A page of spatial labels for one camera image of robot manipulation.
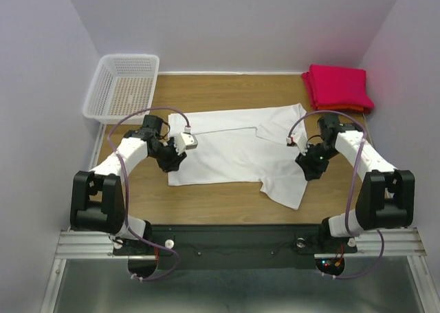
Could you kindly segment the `white t-shirt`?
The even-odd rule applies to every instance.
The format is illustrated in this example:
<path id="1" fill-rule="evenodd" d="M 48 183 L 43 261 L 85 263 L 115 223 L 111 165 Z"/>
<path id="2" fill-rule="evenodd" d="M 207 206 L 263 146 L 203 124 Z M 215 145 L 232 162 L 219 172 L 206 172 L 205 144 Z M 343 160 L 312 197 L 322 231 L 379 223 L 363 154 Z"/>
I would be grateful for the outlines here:
<path id="1" fill-rule="evenodd" d="M 301 104 L 260 109 L 236 109 L 168 117 L 170 135 L 186 124 L 198 146 L 187 153 L 179 170 L 168 174 L 168 185 L 260 182 L 271 200 L 297 210 L 307 181 L 295 159 L 297 147 L 287 146 L 291 128 L 305 132 Z"/>

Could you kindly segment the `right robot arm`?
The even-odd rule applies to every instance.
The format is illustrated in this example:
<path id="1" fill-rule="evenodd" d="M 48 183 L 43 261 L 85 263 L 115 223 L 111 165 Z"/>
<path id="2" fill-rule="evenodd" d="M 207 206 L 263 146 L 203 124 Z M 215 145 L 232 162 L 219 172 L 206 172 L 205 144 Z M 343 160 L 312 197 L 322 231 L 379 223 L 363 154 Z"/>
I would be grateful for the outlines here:
<path id="1" fill-rule="evenodd" d="M 346 210 L 323 219 L 316 235 L 298 238 L 299 248 L 332 251 L 368 230 L 405 228 L 412 224 L 415 176 L 387 162 L 368 142 L 366 128 L 353 117 L 340 121 L 339 111 L 321 111 L 317 121 L 318 144 L 309 143 L 306 133 L 295 122 L 287 135 L 287 145 L 297 147 L 295 161 L 306 181 L 318 180 L 329 161 L 342 155 L 353 167 L 352 178 L 362 182 L 359 195 L 349 190 Z"/>

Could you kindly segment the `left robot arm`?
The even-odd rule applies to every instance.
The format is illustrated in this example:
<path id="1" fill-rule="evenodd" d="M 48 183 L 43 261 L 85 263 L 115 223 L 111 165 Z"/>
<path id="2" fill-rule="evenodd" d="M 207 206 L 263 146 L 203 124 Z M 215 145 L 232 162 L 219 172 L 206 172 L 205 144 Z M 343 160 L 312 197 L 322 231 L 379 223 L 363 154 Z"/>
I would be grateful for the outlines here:
<path id="1" fill-rule="evenodd" d="M 165 141 L 161 135 L 165 124 L 158 116 L 145 116 L 141 127 L 128 131 L 103 162 L 75 174 L 69 216 L 73 229 L 106 233 L 118 244 L 129 240 L 139 254 L 151 248 L 172 250 L 153 243 L 149 222 L 129 215 L 124 187 L 130 172 L 143 160 L 155 159 L 165 173 L 178 171 L 187 150 L 197 147 L 189 127 Z"/>

